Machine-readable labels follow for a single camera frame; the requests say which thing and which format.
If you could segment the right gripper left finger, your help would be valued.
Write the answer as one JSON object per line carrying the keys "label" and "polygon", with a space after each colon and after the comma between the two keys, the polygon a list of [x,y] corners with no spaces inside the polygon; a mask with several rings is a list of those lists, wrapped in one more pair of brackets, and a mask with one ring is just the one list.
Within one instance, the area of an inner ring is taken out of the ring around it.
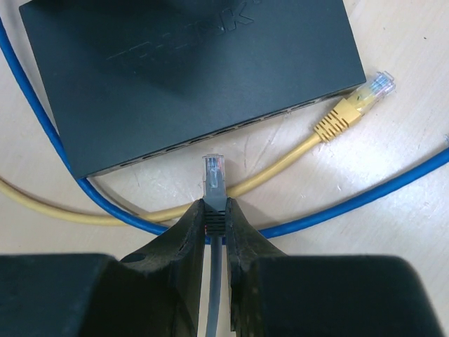
{"label": "right gripper left finger", "polygon": [[121,260],[99,253],[3,255],[2,336],[195,336],[205,205]]}

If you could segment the black network switch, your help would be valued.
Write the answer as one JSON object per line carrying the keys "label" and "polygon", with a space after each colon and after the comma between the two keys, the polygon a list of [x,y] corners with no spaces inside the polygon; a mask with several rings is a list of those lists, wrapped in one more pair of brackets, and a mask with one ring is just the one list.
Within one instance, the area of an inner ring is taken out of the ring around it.
{"label": "black network switch", "polygon": [[19,11],[77,178],[366,80],[342,1],[30,1]]}

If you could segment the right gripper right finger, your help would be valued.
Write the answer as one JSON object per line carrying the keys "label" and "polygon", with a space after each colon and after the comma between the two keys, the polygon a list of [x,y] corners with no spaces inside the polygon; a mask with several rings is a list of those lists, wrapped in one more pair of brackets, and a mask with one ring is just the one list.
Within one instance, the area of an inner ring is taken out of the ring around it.
{"label": "right gripper right finger", "polygon": [[225,211],[230,324],[237,336],[442,336],[419,275],[383,255],[289,256]]}

